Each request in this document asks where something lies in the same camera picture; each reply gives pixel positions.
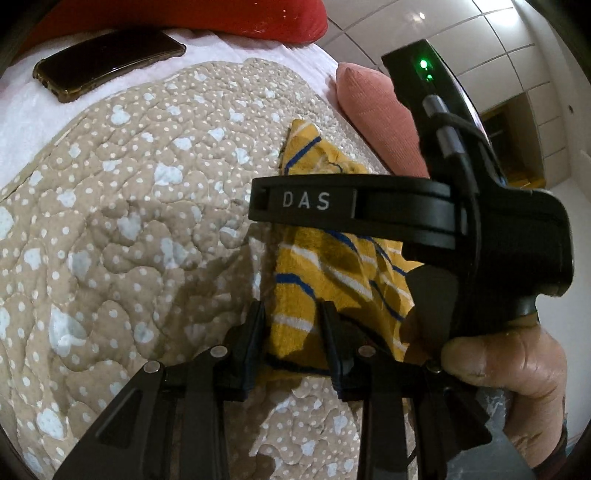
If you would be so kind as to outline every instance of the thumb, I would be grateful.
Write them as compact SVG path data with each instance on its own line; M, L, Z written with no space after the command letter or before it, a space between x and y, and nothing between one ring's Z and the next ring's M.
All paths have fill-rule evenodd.
M453 339L441 351L441 365L468 384L529 398L562 398L566 387L564 350L540 325Z

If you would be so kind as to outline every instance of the beige polka dot blanket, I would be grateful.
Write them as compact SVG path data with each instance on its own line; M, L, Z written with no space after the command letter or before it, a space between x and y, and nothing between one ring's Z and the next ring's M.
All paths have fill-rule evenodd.
M384 172L298 75L250 59L96 103L3 189L0 422L39 478L148 359L191 359L271 300L278 234L246 214L294 118ZM226 406L232 478L355 478L359 410L327 379L257 387Z

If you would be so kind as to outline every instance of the bed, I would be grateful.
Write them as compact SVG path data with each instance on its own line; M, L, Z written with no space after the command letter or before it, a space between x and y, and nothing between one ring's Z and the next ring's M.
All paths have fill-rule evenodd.
M277 237L246 218L249 186L277 174L293 118L386 172L318 46L167 33L183 57L72 103L31 71L87 34L0 79L0 422L41 479L148 359L190 359L269 300ZM361 410L326 378L260 385L226 405L232 478L356 478Z

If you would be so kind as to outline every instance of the pink pillow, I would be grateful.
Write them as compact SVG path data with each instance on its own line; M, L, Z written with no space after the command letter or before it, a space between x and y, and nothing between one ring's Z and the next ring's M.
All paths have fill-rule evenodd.
M393 174L429 177L410 111L396 98L392 80L377 70L341 63L339 105Z

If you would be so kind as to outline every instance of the wall tile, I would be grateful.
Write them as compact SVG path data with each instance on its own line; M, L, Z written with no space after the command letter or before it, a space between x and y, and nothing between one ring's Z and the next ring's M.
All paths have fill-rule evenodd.
M544 159L546 188L550 189L570 177L569 149L564 148Z
M534 111L535 123L541 125L562 114L562 107L553 83L545 83L527 92Z
M316 45L324 47L329 41L334 40L336 37L341 35L342 30L332 23L329 19L329 29L324 34L324 37L316 41Z
M548 64L535 45L509 53L524 90L551 80Z
M511 0L474 0L474 3L483 13L513 6Z
M540 143L542 145L542 156L544 158L556 153L561 148L566 147L566 131L564 129L564 119L558 117L544 125L538 127L540 133Z
M345 29L393 0L324 0L329 18Z
M515 8L501 10L486 16L506 51L535 43L525 22Z
M370 69L376 68L371 59L345 34L328 42L323 49L338 62L346 61Z
M382 55L479 14L472 0L397 0L348 33L380 65Z
M504 54L505 50L484 17L443 31L429 39L456 75Z
M522 92L517 74L506 55L469 70L458 79L480 113Z

